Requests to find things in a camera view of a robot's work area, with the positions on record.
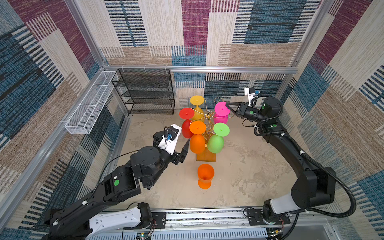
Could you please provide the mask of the pink wine glass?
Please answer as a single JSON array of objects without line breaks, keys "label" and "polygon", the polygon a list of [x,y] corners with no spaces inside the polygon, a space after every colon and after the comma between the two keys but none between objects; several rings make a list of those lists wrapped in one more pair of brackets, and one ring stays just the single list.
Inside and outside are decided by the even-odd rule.
[{"label": "pink wine glass", "polygon": [[214,123],[227,124],[230,110],[226,106],[226,102],[219,102],[215,105]]}]

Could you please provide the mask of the green wine glass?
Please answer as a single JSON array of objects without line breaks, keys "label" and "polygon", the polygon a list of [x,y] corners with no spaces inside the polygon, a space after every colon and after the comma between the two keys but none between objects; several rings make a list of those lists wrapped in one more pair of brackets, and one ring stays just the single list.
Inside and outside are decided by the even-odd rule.
[{"label": "green wine glass", "polygon": [[210,137],[207,148],[211,153],[218,154],[224,147],[224,137],[230,133],[230,128],[227,124],[217,123],[213,128],[214,134]]}]

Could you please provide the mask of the orange wine glass back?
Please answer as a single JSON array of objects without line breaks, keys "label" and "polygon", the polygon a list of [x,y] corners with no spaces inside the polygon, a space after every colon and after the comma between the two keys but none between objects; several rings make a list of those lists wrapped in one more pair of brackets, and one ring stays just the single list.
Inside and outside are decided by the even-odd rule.
[{"label": "orange wine glass back", "polygon": [[198,168],[198,185],[201,189],[207,190],[212,185],[212,180],[215,175],[214,168],[209,164],[202,164]]}]

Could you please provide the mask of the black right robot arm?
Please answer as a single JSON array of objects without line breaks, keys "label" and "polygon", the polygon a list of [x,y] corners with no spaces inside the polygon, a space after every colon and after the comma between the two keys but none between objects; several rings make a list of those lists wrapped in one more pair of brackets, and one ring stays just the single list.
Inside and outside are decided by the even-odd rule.
[{"label": "black right robot arm", "polygon": [[254,122],[255,135],[278,150],[297,176],[288,194],[265,201],[262,212],[265,222],[273,223],[289,212],[301,213],[334,201],[336,181],[331,175],[335,171],[305,159],[304,151],[279,120],[284,107],[278,99],[265,97],[259,109],[248,102],[226,103],[226,107],[235,116]]}]

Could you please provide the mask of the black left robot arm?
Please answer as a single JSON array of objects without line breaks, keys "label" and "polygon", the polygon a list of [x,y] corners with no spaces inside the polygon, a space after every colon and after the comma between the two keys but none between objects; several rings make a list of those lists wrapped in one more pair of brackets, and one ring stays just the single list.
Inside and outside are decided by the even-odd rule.
[{"label": "black left robot arm", "polygon": [[169,163],[183,163],[188,151],[186,142],[181,152],[166,151],[177,143],[176,136],[170,143],[160,146],[164,133],[153,136],[153,145],[143,147],[131,155],[130,160],[104,177],[96,188],[65,209],[50,209],[44,223],[49,232],[44,240],[89,240],[101,233],[117,229],[151,229],[155,225],[149,204],[133,204],[125,211],[104,213],[110,206],[141,194],[141,188],[150,190],[159,180]]}]

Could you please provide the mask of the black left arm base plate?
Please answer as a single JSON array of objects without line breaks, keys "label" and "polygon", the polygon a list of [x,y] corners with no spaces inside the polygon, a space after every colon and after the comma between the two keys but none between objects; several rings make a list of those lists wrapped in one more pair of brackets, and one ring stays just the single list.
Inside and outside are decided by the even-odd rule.
[{"label": "black left arm base plate", "polygon": [[150,228],[164,229],[166,227],[167,213],[166,212],[152,212],[152,220],[143,225],[143,230]]}]

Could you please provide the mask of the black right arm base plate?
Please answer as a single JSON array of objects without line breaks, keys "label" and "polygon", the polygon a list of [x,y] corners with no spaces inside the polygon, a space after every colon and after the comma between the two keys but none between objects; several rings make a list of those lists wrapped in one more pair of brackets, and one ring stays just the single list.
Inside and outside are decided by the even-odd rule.
[{"label": "black right arm base plate", "polygon": [[250,226],[289,225],[291,223],[288,214],[274,214],[262,208],[247,207],[243,215],[248,219]]}]

